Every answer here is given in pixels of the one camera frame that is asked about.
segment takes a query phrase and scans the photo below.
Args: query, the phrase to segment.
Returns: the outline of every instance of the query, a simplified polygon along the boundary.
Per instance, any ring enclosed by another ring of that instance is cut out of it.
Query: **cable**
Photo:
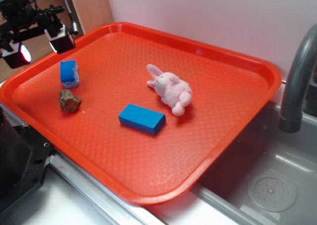
[[[77,23],[76,23],[76,19],[74,17],[74,14],[72,13],[70,7],[69,7],[69,4],[68,4],[68,1],[67,0],[64,0],[64,3],[65,3],[65,6],[66,6],[66,9],[68,11],[68,14],[69,14],[69,17],[71,19],[71,22],[72,22],[72,32],[74,34],[78,34],[78,26],[77,26]]]

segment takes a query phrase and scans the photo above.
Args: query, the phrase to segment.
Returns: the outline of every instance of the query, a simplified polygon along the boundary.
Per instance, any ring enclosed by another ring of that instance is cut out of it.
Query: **sink drain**
[[[296,187],[292,181],[276,172],[264,172],[252,177],[248,183],[251,201],[261,209],[280,212],[296,201]]]

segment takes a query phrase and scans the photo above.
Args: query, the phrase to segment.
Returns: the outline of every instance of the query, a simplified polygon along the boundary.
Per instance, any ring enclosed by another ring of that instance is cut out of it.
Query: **white wall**
[[[109,0],[127,21],[268,60],[287,78],[317,0]]]

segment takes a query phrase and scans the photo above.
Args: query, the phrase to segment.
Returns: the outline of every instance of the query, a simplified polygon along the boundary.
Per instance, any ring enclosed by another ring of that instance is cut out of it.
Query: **blue sponge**
[[[160,112],[129,104],[119,115],[119,121],[130,127],[156,135],[166,122]]]
[[[66,88],[73,88],[79,84],[78,66],[75,60],[60,62],[60,80]]]

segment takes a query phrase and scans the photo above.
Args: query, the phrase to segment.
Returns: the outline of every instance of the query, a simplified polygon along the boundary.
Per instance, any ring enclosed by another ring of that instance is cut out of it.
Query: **faucet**
[[[281,109],[279,129],[300,130],[303,111],[317,116],[317,24],[303,38],[289,72]]]

